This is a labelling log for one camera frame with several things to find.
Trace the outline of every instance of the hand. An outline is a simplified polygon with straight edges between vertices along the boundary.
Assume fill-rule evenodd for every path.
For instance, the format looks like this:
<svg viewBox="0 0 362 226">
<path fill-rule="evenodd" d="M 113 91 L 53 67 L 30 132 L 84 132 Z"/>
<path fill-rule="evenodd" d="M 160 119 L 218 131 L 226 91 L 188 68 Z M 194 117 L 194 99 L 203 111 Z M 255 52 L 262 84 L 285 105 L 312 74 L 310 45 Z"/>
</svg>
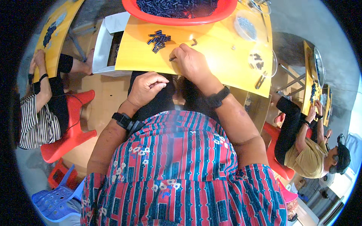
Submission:
<svg viewBox="0 0 362 226">
<path fill-rule="evenodd" d="M 182 75 L 195 84 L 206 96 L 218 93 L 224 88 L 211 73 L 202 53 L 183 43 L 171 52 L 170 58 L 173 57 L 176 57 L 173 62 L 178 64 Z"/>
<path fill-rule="evenodd" d="M 327 130 L 327 137 L 331 137 L 333 134 L 332 129 Z"/>
<path fill-rule="evenodd" d="M 30 62 L 29 74 L 34 74 L 36 66 L 37 66 L 37 64 L 35 63 L 35 58 L 33 56 L 33 58 L 31 59 L 31 62 Z"/>
<path fill-rule="evenodd" d="M 34 54 L 34 61 L 39 68 L 45 67 L 45 52 L 43 50 L 39 49 Z"/>
<path fill-rule="evenodd" d="M 309 109 L 309 114 L 306 117 L 306 121 L 311 123 L 315 117 L 316 117 L 316 106 L 311 105 L 311 108 Z"/>
<path fill-rule="evenodd" d="M 316 100 L 316 107 L 317 107 L 317 110 L 318 110 L 318 114 L 319 115 L 323 115 L 323 106 L 322 106 L 322 103 L 319 101 L 319 100 Z"/>
<path fill-rule="evenodd" d="M 127 100 L 137 109 L 148 104 L 169 81 L 156 72 L 147 72 L 135 78 Z"/>
</svg>

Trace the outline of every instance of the yellow t-shirt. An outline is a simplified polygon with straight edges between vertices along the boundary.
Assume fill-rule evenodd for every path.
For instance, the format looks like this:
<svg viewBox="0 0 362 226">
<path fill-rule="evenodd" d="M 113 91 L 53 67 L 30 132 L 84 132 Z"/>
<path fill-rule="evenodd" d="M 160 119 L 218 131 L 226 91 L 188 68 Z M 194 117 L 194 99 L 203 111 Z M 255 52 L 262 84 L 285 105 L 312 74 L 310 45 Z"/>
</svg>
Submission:
<svg viewBox="0 0 362 226">
<path fill-rule="evenodd" d="M 306 178 L 321 178 L 324 158 L 328 155 L 324 141 L 320 145 L 309 138 L 305 139 L 307 147 L 298 154 L 295 144 L 285 155 L 284 165 Z"/>
</svg>

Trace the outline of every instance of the black and white striped shirt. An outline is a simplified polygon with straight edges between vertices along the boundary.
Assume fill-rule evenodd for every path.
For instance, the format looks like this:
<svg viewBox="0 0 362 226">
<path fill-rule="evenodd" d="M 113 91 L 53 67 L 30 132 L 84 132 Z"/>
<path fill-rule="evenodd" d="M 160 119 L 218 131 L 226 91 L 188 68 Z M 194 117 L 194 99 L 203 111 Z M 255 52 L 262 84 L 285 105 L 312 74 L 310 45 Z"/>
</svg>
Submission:
<svg viewBox="0 0 362 226">
<path fill-rule="evenodd" d="M 37 95 L 20 100 L 21 135 L 19 147 L 33 149 L 60 139 L 58 118 L 49 110 L 48 104 L 37 113 Z"/>
</svg>

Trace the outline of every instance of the metal table leg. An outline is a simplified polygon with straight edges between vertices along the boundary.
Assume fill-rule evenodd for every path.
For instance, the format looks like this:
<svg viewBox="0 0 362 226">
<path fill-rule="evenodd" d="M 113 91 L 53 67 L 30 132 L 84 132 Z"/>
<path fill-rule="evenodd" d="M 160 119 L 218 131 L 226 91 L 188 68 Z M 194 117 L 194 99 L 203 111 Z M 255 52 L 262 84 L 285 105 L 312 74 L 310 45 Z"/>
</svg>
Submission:
<svg viewBox="0 0 362 226">
<path fill-rule="evenodd" d="M 296 90 L 296 91 L 294 91 L 294 92 L 291 92 L 291 93 L 290 93 L 290 94 L 288 94 L 287 96 L 288 96 L 288 97 L 293 96 L 294 94 L 299 93 L 299 92 L 300 92 L 300 91 L 302 91 L 302 90 L 304 90 L 304 87 L 299 88 L 299 89 L 297 89 L 297 90 Z"/>
<path fill-rule="evenodd" d="M 286 67 L 284 67 L 283 65 L 279 64 L 279 66 L 290 75 L 290 77 L 294 78 L 294 80 L 296 80 L 301 86 L 304 86 L 303 82 L 301 81 L 301 76 L 299 76 L 299 78 L 295 77 Z"/>
<path fill-rule="evenodd" d="M 298 80 L 300 81 L 301 79 L 304 79 L 305 77 L 306 77 L 306 74 L 304 73 L 303 75 L 299 76 L 296 80 L 293 80 L 290 83 L 288 83 L 287 85 L 285 85 L 285 86 L 281 87 L 280 89 L 278 89 L 277 92 L 288 88 L 289 86 L 291 86 L 294 83 L 298 82 Z"/>
<path fill-rule="evenodd" d="M 88 32 L 96 31 L 96 30 L 97 30 L 96 27 L 92 27 L 92 28 L 89 28 L 89 29 L 86 29 L 84 31 L 81 31 L 81 32 L 77 33 L 77 35 L 83 35 L 83 34 L 86 34 Z M 73 43 L 75 45 L 75 48 L 77 48 L 80 56 L 82 57 L 82 61 L 86 62 L 87 57 L 86 57 L 85 53 L 83 52 L 82 48 L 79 46 L 77 36 L 76 36 L 76 34 L 74 34 L 73 29 L 69 29 L 68 34 L 69 34 L 69 38 L 73 41 Z"/>
</svg>

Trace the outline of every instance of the wire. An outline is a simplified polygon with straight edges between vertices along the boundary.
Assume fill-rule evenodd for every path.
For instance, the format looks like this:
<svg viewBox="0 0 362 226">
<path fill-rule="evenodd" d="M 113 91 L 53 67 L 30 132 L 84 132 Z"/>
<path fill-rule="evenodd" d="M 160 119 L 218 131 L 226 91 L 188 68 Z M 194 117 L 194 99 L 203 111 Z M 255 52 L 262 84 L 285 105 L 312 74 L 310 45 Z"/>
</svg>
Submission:
<svg viewBox="0 0 362 226">
<path fill-rule="evenodd" d="M 64 93 L 64 94 L 62 94 L 62 95 L 53 96 L 53 97 L 62 97 L 62 96 L 65 96 L 65 95 L 69 95 L 69 96 L 75 97 L 75 98 L 82 104 L 82 106 L 83 106 L 83 103 L 80 101 L 80 99 L 79 99 L 78 97 L 74 96 L 73 94 L 70 94 L 70 93 Z M 78 123 L 80 123 L 80 119 L 81 119 L 81 116 L 82 116 L 82 112 L 83 112 L 83 107 L 82 107 L 82 109 L 80 110 L 80 116 L 79 116 L 78 122 L 75 123 L 74 125 L 72 125 L 71 127 L 69 127 L 68 129 L 66 129 L 66 131 L 65 131 L 64 133 L 68 132 L 70 128 L 72 128 L 73 126 L 75 126 L 75 125 L 77 125 Z"/>
</svg>

